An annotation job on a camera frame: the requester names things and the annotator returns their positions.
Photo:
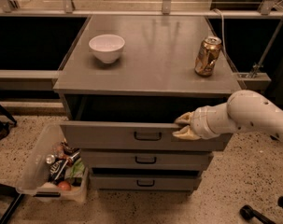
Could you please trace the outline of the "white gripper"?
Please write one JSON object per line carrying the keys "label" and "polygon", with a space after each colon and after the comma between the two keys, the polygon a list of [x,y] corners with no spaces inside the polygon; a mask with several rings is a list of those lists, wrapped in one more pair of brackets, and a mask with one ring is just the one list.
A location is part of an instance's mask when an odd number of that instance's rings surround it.
{"label": "white gripper", "polygon": [[219,137],[208,124],[208,119],[217,114],[214,106],[203,106],[197,108],[193,113],[186,112],[175,119],[176,124],[191,124],[183,127],[179,131],[173,132],[173,136],[182,140],[211,139]]}

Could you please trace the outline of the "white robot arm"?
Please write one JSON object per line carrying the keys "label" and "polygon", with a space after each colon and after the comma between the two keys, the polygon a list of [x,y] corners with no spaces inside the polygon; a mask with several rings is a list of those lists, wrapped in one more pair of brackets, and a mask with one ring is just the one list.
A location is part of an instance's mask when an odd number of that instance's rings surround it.
{"label": "white robot arm", "polygon": [[175,120],[183,140],[212,139],[225,133],[264,132],[283,142],[283,110],[255,91],[234,92],[226,103],[202,106]]}

